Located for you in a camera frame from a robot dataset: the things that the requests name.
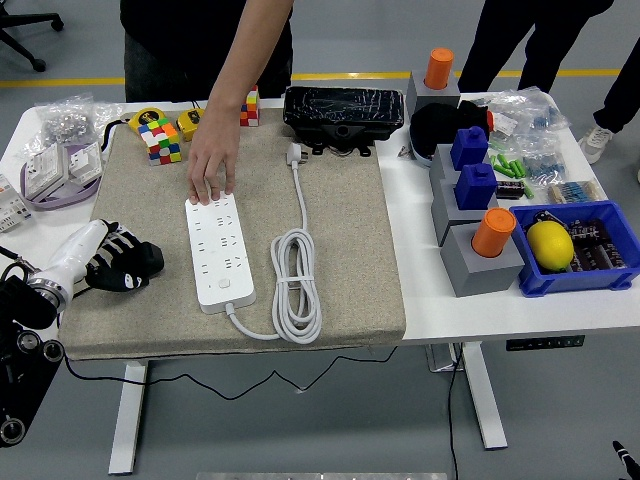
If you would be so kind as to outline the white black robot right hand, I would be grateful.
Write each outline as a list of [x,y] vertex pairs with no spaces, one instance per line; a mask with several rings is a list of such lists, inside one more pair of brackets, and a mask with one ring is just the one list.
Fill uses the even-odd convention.
[[619,459],[623,463],[627,474],[631,480],[640,480],[640,465],[627,449],[618,441],[614,440],[612,446]]

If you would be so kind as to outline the person's left hand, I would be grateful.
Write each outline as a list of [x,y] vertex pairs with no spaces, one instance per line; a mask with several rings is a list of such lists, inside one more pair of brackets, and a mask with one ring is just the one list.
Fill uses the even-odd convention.
[[188,200],[207,205],[232,194],[240,139],[240,107],[210,99],[189,150]]

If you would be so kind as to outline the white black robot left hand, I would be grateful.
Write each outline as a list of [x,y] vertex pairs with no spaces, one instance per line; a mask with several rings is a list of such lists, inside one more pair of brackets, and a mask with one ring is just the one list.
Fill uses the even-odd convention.
[[146,286],[155,266],[149,243],[118,222],[99,219],[73,233],[28,285],[67,296],[80,281],[99,290],[127,292]]

